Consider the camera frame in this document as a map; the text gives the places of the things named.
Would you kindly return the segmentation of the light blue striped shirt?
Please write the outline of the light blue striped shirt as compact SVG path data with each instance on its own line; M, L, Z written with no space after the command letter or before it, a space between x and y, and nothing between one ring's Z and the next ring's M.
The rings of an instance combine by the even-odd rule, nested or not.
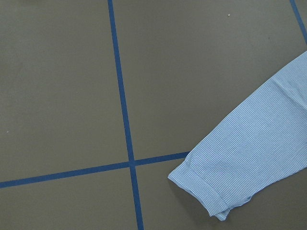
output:
M307 55L227 115L169 175L220 221L307 166Z

